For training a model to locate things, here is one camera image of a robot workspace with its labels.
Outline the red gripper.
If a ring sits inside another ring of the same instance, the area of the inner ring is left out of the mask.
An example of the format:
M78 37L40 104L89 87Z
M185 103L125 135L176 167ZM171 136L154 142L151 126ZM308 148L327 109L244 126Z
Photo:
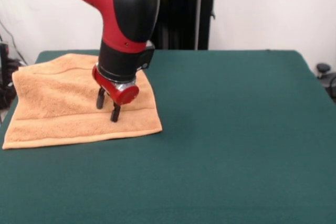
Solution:
M98 71L98 63L96 63L92 69L92 76L96 83L100 86L96 102L97 109L103 108L106 92L113 101L113 110L110 121L117 122L119 119L121 106L131 103L139 94L139 88L136 85L136 78L126 83L113 82L109 79L106 79Z

